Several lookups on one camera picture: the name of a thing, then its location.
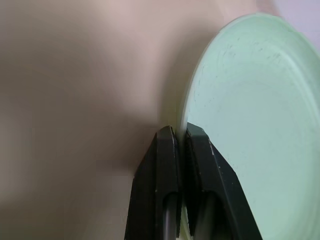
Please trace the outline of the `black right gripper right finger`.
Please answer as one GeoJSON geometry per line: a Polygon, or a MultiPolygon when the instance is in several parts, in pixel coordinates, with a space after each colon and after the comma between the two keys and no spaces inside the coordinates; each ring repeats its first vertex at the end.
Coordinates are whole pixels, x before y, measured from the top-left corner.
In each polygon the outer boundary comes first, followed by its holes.
{"type": "Polygon", "coordinates": [[[240,181],[205,131],[188,123],[184,196],[195,240],[254,240],[256,221],[240,181]]]}

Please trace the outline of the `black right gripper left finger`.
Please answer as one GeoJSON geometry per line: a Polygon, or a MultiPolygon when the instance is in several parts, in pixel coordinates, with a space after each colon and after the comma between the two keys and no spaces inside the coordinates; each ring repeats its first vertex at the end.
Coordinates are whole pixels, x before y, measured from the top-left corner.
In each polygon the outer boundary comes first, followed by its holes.
{"type": "Polygon", "coordinates": [[[180,234],[182,183],[171,126],[156,132],[132,181],[124,238],[175,240],[180,234]]]}

